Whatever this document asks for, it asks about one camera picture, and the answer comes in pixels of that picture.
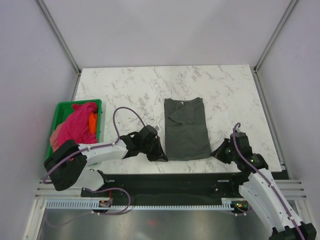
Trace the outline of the dark grey t shirt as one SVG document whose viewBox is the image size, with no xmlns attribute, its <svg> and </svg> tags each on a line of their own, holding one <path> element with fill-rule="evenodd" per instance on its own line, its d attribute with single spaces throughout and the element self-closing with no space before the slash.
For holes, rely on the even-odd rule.
<svg viewBox="0 0 320 240">
<path fill-rule="evenodd" d="M 203 99 L 164 100 L 165 154 L 170 161 L 191 161 L 211 156 Z"/>
</svg>

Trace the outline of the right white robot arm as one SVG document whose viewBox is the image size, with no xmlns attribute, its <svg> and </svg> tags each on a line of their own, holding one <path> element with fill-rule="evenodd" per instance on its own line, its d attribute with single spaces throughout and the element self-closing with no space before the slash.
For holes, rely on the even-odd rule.
<svg viewBox="0 0 320 240">
<path fill-rule="evenodd" d="M 246 136 L 226 138 L 212 152 L 214 158 L 236 163 L 239 174 L 231 179 L 229 191 L 243 197 L 257 214 L 271 240 L 314 240 L 317 230 L 304 223 L 277 186 L 263 156 L 253 153 Z"/>
</svg>

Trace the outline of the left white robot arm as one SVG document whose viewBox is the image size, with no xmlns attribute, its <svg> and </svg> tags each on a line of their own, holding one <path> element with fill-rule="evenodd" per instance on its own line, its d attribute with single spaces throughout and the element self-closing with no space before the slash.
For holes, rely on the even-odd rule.
<svg viewBox="0 0 320 240">
<path fill-rule="evenodd" d="M 168 162 L 160 137 L 142 139 L 133 134 L 122 135 L 114 143 L 77 144 L 73 139 L 63 143 L 44 162 L 47 172 L 42 182 L 52 184 L 56 191 L 64 191 L 80 185 L 92 190 L 99 197 L 106 196 L 110 185 L 102 171 L 92 171 L 88 167 L 107 160 L 133 158 L 146 155 L 150 162 Z"/>
</svg>

